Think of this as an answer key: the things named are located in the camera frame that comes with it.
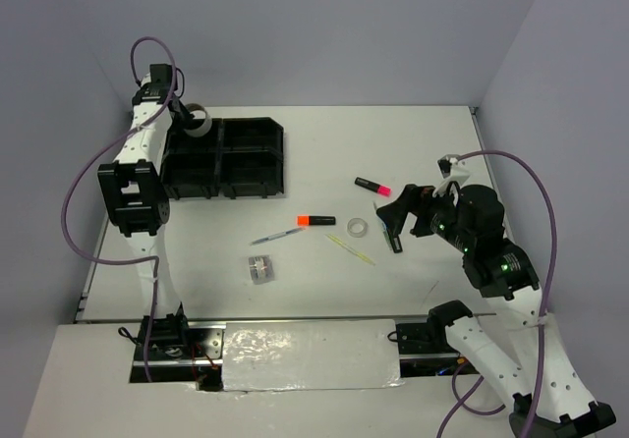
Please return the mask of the large clear tape roll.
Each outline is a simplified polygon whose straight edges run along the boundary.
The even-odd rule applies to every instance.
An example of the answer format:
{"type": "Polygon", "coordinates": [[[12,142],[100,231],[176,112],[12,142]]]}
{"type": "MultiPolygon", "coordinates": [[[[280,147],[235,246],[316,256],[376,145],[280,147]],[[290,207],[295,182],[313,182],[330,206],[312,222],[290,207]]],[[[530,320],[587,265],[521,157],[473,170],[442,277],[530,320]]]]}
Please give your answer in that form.
{"type": "Polygon", "coordinates": [[[212,119],[204,106],[196,103],[186,105],[191,121],[184,126],[184,132],[193,138],[207,135],[212,128],[212,119]]]}

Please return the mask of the small clear tape roll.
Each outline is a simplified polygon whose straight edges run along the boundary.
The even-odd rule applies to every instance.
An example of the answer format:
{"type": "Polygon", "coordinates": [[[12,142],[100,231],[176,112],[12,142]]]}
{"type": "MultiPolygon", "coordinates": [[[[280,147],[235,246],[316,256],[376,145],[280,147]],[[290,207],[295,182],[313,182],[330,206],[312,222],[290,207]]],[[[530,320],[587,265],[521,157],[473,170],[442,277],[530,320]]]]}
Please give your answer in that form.
{"type": "Polygon", "coordinates": [[[346,230],[351,237],[362,238],[367,234],[369,224],[362,218],[352,218],[348,221],[346,230]]]}

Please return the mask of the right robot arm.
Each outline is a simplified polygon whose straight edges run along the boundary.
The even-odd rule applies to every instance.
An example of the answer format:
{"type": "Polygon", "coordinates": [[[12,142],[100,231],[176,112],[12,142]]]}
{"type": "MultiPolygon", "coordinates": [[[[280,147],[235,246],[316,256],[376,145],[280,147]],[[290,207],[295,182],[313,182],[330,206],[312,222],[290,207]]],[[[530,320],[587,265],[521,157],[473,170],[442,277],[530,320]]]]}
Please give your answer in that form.
{"type": "Polygon", "coordinates": [[[517,437],[589,437],[616,421],[595,399],[542,313],[543,290],[528,255],[504,235],[504,207],[486,186],[450,184],[443,193],[408,185],[376,212],[389,235],[416,216],[415,237],[437,235],[459,250],[471,285],[495,311],[515,351],[509,356],[461,301],[429,311],[428,340],[468,359],[500,397],[517,437]]]}

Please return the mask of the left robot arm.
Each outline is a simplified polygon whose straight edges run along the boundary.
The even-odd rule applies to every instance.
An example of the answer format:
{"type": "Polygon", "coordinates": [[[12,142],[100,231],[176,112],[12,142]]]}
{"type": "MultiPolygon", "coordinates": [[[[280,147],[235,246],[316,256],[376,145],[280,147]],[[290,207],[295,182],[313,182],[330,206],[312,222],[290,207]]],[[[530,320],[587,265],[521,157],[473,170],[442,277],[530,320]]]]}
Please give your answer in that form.
{"type": "Polygon", "coordinates": [[[177,100],[167,102],[166,98],[176,85],[172,66],[149,67],[132,99],[132,133],[114,160],[97,170],[109,221],[128,243],[136,262],[145,303],[137,343],[148,361],[181,358],[193,344],[166,255],[170,203],[159,176],[163,143],[179,106],[177,100]]]}

